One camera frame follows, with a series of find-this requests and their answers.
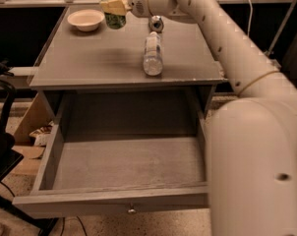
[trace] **bottle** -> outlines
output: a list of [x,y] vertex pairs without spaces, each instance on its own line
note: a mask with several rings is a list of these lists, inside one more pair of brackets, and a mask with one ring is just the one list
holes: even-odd
[[126,17],[105,13],[107,25],[112,29],[120,29],[126,25]]
[[151,32],[146,39],[143,65],[145,72],[150,76],[159,75],[162,71],[160,37],[155,31]]

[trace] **gray tabletop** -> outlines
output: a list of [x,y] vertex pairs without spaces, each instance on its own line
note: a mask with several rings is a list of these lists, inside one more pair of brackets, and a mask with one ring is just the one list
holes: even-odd
[[70,26],[67,17],[95,6],[70,6],[30,86],[34,89],[88,89],[164,85],[218,84],[219,66],[196,24],[164,19],[161,36],[163,72],[150,77],[143,70],[149,20],[127,15],[127,25],[110,29],[103,21],[92,32]]

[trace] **open drawer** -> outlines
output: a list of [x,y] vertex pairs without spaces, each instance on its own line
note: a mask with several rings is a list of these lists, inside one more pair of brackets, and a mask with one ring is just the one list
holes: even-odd
[[33,190],[35,218],[208,206],[193,88],[66,93]]

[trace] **silver can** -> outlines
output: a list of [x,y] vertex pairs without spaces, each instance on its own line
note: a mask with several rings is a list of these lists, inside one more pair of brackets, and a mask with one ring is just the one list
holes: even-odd
[[112,29],[120,29],[126,25],[126,17],[105,13],[107,25]]

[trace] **clear plastic bottle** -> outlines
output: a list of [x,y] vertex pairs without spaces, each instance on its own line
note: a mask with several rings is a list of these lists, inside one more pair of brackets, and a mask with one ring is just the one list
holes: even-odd
[[145,72],[150,76],[159,75],[162,71],[160,37],[155,31],[151,32],[146,39],[143,65]]

